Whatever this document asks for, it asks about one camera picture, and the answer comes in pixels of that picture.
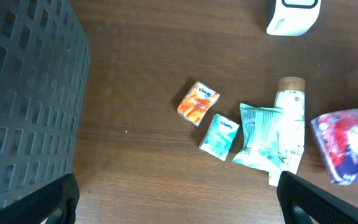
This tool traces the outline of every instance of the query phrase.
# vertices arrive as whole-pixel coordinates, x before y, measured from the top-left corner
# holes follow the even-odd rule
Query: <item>purple package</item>
[[[321,115],[311,125],[331,183],[358,182],[358,109]]]

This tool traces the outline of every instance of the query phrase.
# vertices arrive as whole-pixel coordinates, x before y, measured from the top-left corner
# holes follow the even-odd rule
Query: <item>wooden table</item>
[[[323,1],[301,37],[265,33],[267,1],[72,1],[91,68],[73,171],[77,223],[283,223],[268,174],[198,149],[214,114],[273,106],[278,81],[306,80],[306,149],[298,175],[358,207],[358,184],[330,184],[310,120],[358,108],[358,1]],[[177,115],[190,86],[221,94],[200,127]]]

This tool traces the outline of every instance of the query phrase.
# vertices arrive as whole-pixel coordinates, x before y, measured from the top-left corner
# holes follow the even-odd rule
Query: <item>perforated basket wall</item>
[[[90,52],[65,0],[0,0],[0,209],[71,172]]]

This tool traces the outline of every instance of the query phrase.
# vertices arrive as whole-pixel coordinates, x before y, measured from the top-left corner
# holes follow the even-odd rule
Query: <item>teal packet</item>
[[[233,162],[247,167],[280,173],[278,141],[281,108],[254,108],[240,104],[244,146]]]
[[[214,115],[200,149],[225,161],[238,129],[239,125],[234,121],[220,114]]]

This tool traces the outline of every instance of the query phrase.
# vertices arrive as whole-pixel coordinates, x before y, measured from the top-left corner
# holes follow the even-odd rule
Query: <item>brown cap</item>
[[[305,91],[305,80],[298,77],[285,77],[280,79],[278,84],[279,91],[285,90],[296,90],[296,91]]]

